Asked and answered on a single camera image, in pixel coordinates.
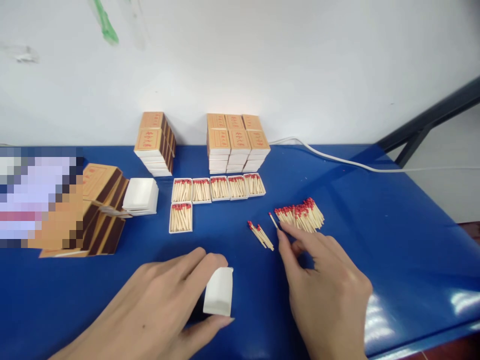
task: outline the metal frame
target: metal frame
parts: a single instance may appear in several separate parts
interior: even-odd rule
[[[480,104],[480,76],[422,112],[376,144],[386,153],[406,146],[395,162],[403,168],[431,129]]]

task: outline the blue table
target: blue table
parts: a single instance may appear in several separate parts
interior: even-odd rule
[[[376,146],[315,147],[395,167]],[[127,178],[150,177],[131,146],[86,147],[84,156]],[[247,227],[247,220],[261,224],[277,247],[268,212],[307,197],[325,215],[322,231],[373,283],[370,358],[395,359],[480,330],[480,247],[405,174],[371,173],[299,146],[273,146],[259,173],[265,196],[195,205],[192,233],[168,233],[172,178],[160,177],[157,215],[128,219],[113,256],[38,259],[39,250],[0,249],[0,359],[47,358],[86,329],[141,264],[198,246],[234,268],[236,320],[195,359],[307,358],[280,255]],[[205,146],[179,146],[174,176],[208,177]]]

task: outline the match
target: match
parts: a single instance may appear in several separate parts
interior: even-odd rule
[[[180,203],[192,200],[192,179],[179,178],[173,180],[173,189],[171,191],[171,202]]]
[[[300,205],[277,208],[275,209],[275,215],[281,222],[295,226],[308,233],[316,233],[317,230],[322,228],[325,221],[324,215],[311,197]]]
[[[263,196],[267,193],[264,183],[258,173],[249,173],[244,175],[248,186],[248,195],[251,197]]]
[[[229,176],[228,183],[230,186],[230,200],[247,199],[249,197],[243,176]]]
[[[194,203],[210,203],[210,180],[208,178],[193,179],[192,200]]]
[[[191,232],[192,229],[192,204],[172,204],[170,210],[170,234]]]
[[[247,221],[247,224],[250,230],[255,234],[260,244],[262,244],[265,249],[269,248],[271,251],[274,251],[274,246],[272,245],[272,242],[268,238],[267,234],[265,234],[263,231],[262,227],[257,225],[255,228],[251,221]]]
[[[275,221],[274,217],[272,216],[272,213],[269,212],[268,215],[270,216],[270,219],[273,221],[273,225],[275,225],[275,227],[278,229],[278,225],[277,225],[277,222]]]
[[[227,184],[226,176],[212,176],[211,183],[211,199],[215,200],[229,200],[230,192]]]

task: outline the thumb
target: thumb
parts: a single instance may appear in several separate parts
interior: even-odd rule
[[[294,277],[300,273],[302,269],[297,261],[292,246],[290,245],[289,238],[285,233],[278,229],[276,231],[278,235],[278,251],[280,252],[281,259],[283,260],[283,265],[285,265],[286,278],[290,286],[294,284]]]
[[[234,321],[234,317],[212,315],[202,322],[185,329],[181,334],[180,352],[190,359],[197,351],[207,345],[221,328]]]

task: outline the green mark on wall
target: green mark on wall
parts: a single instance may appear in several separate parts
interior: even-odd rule
[[[101,32],[103,38],[111,45],[116,45],[119,43],[119,37],[115,32],[112,24],[110,23],[109,16],[104,10],[100,0],[93,0],[95,3],[96,10],[98,11],[98,16],[100,18]]]

